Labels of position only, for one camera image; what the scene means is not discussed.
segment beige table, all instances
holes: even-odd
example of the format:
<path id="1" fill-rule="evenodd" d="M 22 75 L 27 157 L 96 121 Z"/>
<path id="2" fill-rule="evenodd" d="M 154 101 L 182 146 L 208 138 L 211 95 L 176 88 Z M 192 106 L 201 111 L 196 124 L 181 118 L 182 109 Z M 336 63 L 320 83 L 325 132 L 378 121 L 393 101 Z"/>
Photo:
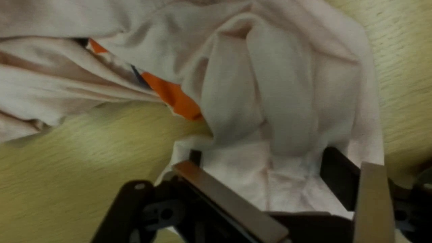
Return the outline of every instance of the beige table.
<path id="1" fill-rule="evenodd" d="M 432 2 L 330 0 L 374 49 L 386 163 L 409 183 L 432 157 Z M 173 142 L 207 133 L 163 106 L 108 106 L 39 137 L 0 146 L 0 242 L 85 243 L 119 187 L 154 180 Z"/>

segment wooden surface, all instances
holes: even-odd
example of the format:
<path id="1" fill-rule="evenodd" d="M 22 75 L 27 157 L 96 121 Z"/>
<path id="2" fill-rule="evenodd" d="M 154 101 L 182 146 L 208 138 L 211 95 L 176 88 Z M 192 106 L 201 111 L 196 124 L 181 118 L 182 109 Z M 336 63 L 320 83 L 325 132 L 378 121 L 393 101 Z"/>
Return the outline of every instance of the wooden surface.
<path id="1" fill-rule="evenodd" d="M 432 157 L 432 2 L 330 0 L 365 26 L 381 94 L 390 175 Z M 108 106 L 0 146 L 0 242 L 84 243 L 128 180 L 154 180 L 173 142 L 207 133 L 163 106 Z"/>

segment orange pattern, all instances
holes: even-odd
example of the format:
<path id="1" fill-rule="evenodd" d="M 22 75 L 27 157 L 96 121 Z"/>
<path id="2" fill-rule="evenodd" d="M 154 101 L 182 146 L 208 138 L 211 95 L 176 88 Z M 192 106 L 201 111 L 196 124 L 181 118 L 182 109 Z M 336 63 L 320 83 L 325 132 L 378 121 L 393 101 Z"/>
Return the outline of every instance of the orange pattern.
<path id="1" fill-rule="evenodd" d="M 203 119 L 200 107 L 181 91 L 180 86 L 168 83 L 150 74 L 143 74 L 142 78 L 176 114 L 189 121 Z"/>

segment white cloth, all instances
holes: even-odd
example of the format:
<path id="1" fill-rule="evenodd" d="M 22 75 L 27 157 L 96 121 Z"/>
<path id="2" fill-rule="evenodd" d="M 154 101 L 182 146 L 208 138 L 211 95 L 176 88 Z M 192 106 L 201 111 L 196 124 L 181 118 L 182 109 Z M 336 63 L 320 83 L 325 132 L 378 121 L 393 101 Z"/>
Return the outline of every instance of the white cloth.
<path id="1" fill-rule="evenodd" d="M 336 146 L 357 165 L 384 163 L 366 36 L 321 0 L 3 0 L 0 13 L 8 118 L 57 125 L 100 103 L 155 101 L 70 41 L 53 40 L 92 37 L 181 86 L 213 138 L 177 144 L 173 163 L 184 160 L 181 148 L 203 148 L 204 169 L 261 210 L 346 217 L 317 178 L 323 151 Z"/>

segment white fabric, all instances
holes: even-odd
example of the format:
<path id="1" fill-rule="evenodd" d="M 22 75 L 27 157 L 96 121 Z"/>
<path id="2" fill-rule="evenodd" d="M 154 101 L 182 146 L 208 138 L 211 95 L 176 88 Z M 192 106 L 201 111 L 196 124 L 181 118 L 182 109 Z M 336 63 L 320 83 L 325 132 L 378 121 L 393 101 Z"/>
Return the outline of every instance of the white fabric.
<path id="1" fill-rule="evenodd" d="M 347 217 L 317 178 L 323 151 L 336 146 L 357 165 L 384 163 L 366 36 L 321 0 L 3 0 L 0 13 L 0 110 L 23 126 L 57 125 L 107 102 L 155 101 L 53 40 L 92 37 L 182 87 L 213 133 L 204 169 L 261 210 Z M 8 134 L 7 119 L 1 141 L 26 136 L 26 128 Z M 173 163 L 184 160 L 180 148 L 196 146 L 177 144 Z"/>

